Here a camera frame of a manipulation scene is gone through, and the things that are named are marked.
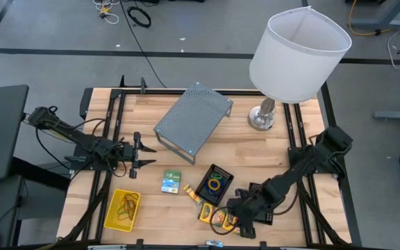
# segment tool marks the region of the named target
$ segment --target white cable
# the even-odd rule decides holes
[[[388,55],[390,56],[390,60],[392,61],[392,66],[393,66],[393,68],[395,68],[395,69],[400,69],[400,67],[394,65],[392,52],[391,52],[391,50],[390,50],[390,43],[391,43],[392,39],[393,39],[399,32],[400,32],[400,29],[399,29],[398,31],[396,31],[396,33],[393,34],[393,35],[388,39],[388,42],[387,42]]]
[[[108,12],[106,12],[105,14],[106,14],[106,16],[104,17],[104,19],[105,19],[106,22],[108,22],[109,24],[118,24],[119,18],[118,18],[118,16],[117,16],[116,14],[112,14],[112,13],[108,13]],[[116,18],[117,18],[117,21],[116,21],[116,22],[111,22],[111,21],[109,21],[109,20],[108,20],[108,16],[116,17]]]
[[[96,8],[98,11],[102,11],[102,10],[103,10],[103,7],[104,7],[107,11],[109,11],[109,10],[112,8],[112,6],[119,4],[120,1],[121,1],[121,0],[119,0],[117,3],[114,3],[113,0],[112,0],[112,1],[106,0],[106,1],[101,1],[100,3],[97,3],[95,0],[92,0],[92,2],[93,2],[94,5],[95,5],[95,8]],[[112,14],[112,13],[109,13],[109,12],[105,12],[104,14],[105,14],[106,16],[105,16],[103,19],[104,19],[106,22],[108,22],[109,24],[118,24],[118,22],[119,22],[119,17],[118,17],[117,15]],[[111,21],[109,21],[109,20],[108,20],[108,16],[116,17],[116,18],[117,18],[117,21],[116,21],[116,22],[111,22]]]
[[[97,10],[101,11],[101,9],[103,8],[103,2],[97,3],[95,0],[92,0],[92,3],[94,3],[95,8]],[[112,5],[110,1],[104,1],[104,7],[109,6],[109,5]]]

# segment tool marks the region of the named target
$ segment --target lamp base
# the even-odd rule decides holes
[[[274,124],[274,108],[266,117],[260,115],[260,106],[254,107],[248,114],[249,125],[258,131],[267,131]]]

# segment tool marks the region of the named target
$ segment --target rubber band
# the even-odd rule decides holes
[[[216,183],[216,184],[217,184],[217,187],[213,187],[212,183]],[[209,188],[210,190],[212,190],[212,191],[217,191],[217,190],[219,190],[219,189],[220,189],[220,182],[219,182],[219,180],[214,179],[214,178],[209,179],[209,181],[208,181],[208,188]]]
[[[219,174],[219,173],[213,172],[213,173],[211,173],[210,177],[213,178],[213,179],[219,180],[219,179],[222,178],[222,175]]]

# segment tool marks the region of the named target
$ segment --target table leg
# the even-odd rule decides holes
[[[57,188],[65,192],[70,184],[70,180],[68,178],[42,169],[41,167],[30,164],[29,162],[16,157],[12,158],[10,174],[19,174],[30,181],[35,181],[37,183]]]

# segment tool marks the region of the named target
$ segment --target chrome lamp base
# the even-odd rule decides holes
[[[258,131],[267,131],[274,124],[274,100],[266,98],[261,106],[254,107],[248,114],[249,125]]]

